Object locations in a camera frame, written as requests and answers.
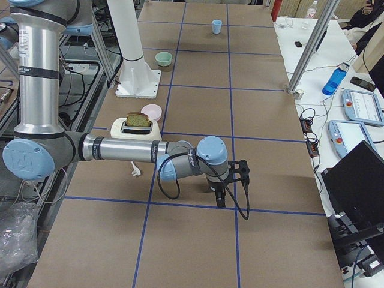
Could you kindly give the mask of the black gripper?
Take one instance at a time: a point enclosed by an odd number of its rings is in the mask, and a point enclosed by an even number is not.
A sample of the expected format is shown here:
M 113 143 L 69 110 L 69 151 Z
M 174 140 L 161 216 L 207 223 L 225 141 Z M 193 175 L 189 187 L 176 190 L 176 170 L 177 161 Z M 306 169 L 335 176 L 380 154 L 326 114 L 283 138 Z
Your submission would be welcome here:
M 225 207 L 225 185 L 221 182 L 212 182 L 208 180 L 211 191 L 215 193 L 216 204 L 218 207 Z

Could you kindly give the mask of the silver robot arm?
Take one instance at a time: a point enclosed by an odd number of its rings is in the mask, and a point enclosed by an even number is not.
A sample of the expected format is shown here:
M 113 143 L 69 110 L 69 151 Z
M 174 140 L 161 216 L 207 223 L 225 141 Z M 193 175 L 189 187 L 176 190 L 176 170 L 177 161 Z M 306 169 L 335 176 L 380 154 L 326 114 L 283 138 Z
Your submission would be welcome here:
M 219 207 L 225 205 L 227 148 L 215 136 L 195 148 L 181 143 L 112 139 L 64 130 L 58 123 L 59 38 L 66 29 L 93 28 L 91 1 L 11 1 L 19 29 L 20 123 L 3 150 L 9 171 L 37 180 L 79 161 L 154 163 L 158 179 L 205 175 Z

